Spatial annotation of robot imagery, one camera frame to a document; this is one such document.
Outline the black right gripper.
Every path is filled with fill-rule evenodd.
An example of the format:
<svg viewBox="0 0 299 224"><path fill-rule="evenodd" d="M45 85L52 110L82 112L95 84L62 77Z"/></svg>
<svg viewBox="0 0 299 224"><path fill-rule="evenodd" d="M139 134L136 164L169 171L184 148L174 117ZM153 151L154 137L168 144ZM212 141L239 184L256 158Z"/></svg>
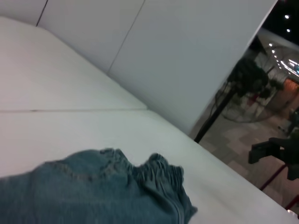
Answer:
<svg viewBox="0 0 299 224"><path fill-rule="evenodd" d="M284 163L297 163L288 165L287 179L299 179L299 140L269 138L269 141L254 144L249 151L249 163L257 163L267 156Z"/></svg>

